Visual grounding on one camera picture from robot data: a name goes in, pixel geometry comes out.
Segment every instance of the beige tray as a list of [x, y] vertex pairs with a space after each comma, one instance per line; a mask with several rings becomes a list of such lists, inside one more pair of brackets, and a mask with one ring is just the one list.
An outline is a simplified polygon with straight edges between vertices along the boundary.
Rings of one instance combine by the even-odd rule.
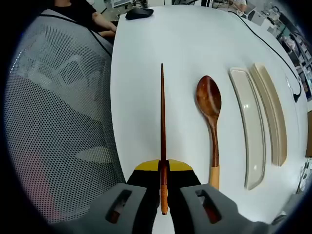
[[231, 68], [230, 78], [242, 115], [246, 144], [245, 188], [261, 183], [265, 169], [265, 140], [260, 106], [248, 71]]
[[272, 163], [282, 166], [287, 156], [287, 136], [281, 103], [265, 66], [261, 63], [255, 63], [250, 72], [260, 93], [268, 120]]

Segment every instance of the black shirt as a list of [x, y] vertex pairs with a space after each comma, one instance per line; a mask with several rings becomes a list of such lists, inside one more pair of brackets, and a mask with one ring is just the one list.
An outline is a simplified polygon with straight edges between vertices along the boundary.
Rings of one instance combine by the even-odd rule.
[[70, 0], [70, 6], [53, 6], [54, 10], [82, 25], [98, 32], [101, 31], [92, 21], [92, 14], [96, 10], [86, 0]]

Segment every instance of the white tabletop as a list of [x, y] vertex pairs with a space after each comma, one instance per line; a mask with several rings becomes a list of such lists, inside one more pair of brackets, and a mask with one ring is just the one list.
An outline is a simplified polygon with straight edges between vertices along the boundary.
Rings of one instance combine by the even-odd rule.
[[[120, 17], [113, 50], [111, 106], [115, 140], [125, 179], [140, 163], [160, 159], [160, 64], [164, 63], [167, 158], [192, 166], [201, 183], [208, 182], [210, 138], [195, 104], [195, 89], [204, 76], [217, 83], [222, 107], [218, 120], [220, 191], [252, 221], [270, 223], [295, 191], [307, 146], [307, 100], [295, 105], [285, 76], [296, 93], [299, 86], [283, 61], [234, 14], [196, 6], [155, 7], [147, 19]], [[286, 52], [268, 32], [248, 25], [295, 71]], [[287, 130], [287, 159], [271, 164], [265, 120], [266, 168], [263, 181], [244, 188], [246, 155], [241, 113], [230, 82], [231, 67], [249, 69], [262, 62], [279, 95]], [[160, 228], [159, 219], [154, 228]]]

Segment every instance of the white plate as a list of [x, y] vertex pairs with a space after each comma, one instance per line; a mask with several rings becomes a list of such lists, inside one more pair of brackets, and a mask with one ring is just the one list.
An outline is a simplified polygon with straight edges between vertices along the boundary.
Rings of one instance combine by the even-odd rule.
[[253, 81], [241, 68], [231, 68], [230, 78], [242, 115], [246, 142], [246, 178], [248, 190], [263, 179], [265, 167], [265, 141], [263, 122]]
[[260, 93], [266, 112], [272, 149], [272, 163], [281, 166], [287, 156], [287, 136], [284, 114], [272, 79], [261, 63], [255, 63], [250, 70], [256, 88]]

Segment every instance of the wooden chopstick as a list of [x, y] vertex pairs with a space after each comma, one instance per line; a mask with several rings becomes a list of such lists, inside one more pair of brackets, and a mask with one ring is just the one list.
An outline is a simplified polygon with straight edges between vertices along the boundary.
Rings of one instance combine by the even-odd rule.
[[161, 85], [160, 85], [160, 165], [161, 185], [160, 201], [161, 212], [166, 215], [168, 212], [167, 201], [167, 159], [166, 159], [166, 114], [165, 114], [165, 88], [164, 88], [164, 66], [161, 64]]

